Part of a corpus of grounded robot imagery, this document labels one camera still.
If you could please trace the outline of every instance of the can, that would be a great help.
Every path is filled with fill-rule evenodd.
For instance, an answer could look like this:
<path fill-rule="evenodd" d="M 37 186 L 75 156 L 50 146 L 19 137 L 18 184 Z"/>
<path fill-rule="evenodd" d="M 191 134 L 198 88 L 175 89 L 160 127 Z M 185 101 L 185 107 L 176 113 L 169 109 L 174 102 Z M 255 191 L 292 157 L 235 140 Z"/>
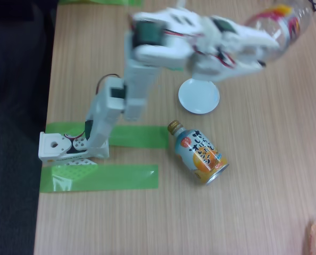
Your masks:
<path fill-rule="evenodd" d="M 200 130 L 185 130 L 179 121 L 171 122 L 168 130 L 176 137 L 176 155 L 201 183 L 209 184 L 229 166 L 227 159 Z"/>

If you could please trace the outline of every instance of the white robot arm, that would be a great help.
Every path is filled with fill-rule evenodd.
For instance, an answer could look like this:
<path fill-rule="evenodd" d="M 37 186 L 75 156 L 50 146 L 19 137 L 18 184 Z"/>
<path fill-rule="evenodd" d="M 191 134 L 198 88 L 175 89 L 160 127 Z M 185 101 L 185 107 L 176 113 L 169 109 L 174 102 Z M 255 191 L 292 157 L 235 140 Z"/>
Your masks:
<path fill-rule="evenodd" d="M 202 17 L 181 7 L 133 15 L 124 46 L 124 79 L 106 80 L 86 116 L 85 137 L 41 133 L 39 158 L 45 164 L 107 158 L 108 137 L 120 115 L 127 121 L 140 118 L 162 67 L 187 65 L 193 77 L 219 81 L 262 69 L 259 49 L 279 47 L 263 31 L 218 16 Z"/>

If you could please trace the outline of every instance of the floor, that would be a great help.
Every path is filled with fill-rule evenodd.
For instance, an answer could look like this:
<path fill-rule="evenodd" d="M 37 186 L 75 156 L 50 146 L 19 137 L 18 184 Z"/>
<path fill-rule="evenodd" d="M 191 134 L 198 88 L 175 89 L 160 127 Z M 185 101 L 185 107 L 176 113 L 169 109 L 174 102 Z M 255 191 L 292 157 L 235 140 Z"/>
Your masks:
<path fill-rule="evenodd" d="M 0 102 L 0 254 L 34 251 L 41 171 L 38 139 L 46 124 L 54 37 L 51 17 L 41 18 L 44 22 L 35 29 L 43 29 L 43 36 L 35 44 L 32 61 L 28 61 L 30 65 L 39 62 L 35 82 L 30 85 L 30 100 L 23 104 L 16 98 L 9 108 Z"/>

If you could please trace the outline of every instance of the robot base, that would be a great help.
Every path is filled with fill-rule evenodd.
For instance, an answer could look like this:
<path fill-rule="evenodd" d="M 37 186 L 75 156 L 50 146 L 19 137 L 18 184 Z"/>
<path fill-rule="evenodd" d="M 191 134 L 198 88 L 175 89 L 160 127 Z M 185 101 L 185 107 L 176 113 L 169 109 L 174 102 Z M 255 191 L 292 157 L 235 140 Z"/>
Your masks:
<path fill-rule="evenodd" d="M 45 165 L 71 165 L 72 162 L 79 164 L 77 159 L 108 158 L 109 156 L 108 140 L 99 148 L 87 149 L 87 140 L 84 137 L 71 141 L 60 134 L 40 133 L 39 158 Z"/>
<path fill-rule="evenodd" d="M 205 114 L 217 107 L 220 93 L 211 81 L 189 79 L 180 86 L 178 98 L 189 112 Z"/>

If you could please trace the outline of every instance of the wooden table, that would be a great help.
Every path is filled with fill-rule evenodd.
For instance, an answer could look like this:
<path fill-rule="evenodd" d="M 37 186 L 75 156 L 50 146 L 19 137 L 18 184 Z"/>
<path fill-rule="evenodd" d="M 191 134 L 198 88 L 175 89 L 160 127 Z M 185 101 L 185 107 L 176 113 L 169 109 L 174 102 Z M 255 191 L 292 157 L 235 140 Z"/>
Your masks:
<path fill-rule="evenodd" d="M 130 12 L 174 2 L 145 0 Z M 187 7 L 243 22 L 271 2 L 190 0 Z M 123 75 L 127 12 L 59 6 L 48 123 L 84 121 L 98 79 Z M 178 119 L 199 128 L 227 156 L 228 169 L 199 187 L 173 156 L 172 139 L 169 151 L 112 148 L 107 163 L 159 164 L 159 188 L 40 194 L 35 254 L 308 254 L 316 218 L 316 15 L 282 59 L 220 83 L 210 114 L 190 114 L 178 103 L 188 78 L 164 70 L 135 124 Z"/>

